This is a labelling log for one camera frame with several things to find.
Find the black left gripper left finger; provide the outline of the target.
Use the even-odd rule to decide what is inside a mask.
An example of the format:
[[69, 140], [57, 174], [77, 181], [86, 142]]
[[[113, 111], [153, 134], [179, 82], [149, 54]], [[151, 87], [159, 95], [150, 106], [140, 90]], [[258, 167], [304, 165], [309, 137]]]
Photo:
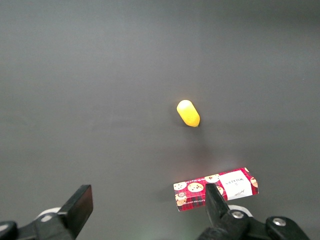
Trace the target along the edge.
[[35, 220], [37, 240], [75, 240], [93, 212], [92, 186], [81, 185], [55, 209], [48, 209]]

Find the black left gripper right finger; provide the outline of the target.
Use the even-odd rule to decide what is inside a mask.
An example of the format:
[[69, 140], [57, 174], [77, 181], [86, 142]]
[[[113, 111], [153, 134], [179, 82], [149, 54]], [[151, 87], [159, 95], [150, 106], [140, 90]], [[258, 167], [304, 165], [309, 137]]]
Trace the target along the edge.
[[205, 186], [205, 209], [211, 227], [198, 240], [244, 240], [250, 229], [249, 216], [242, 210], [230, 209], [213, 183]]

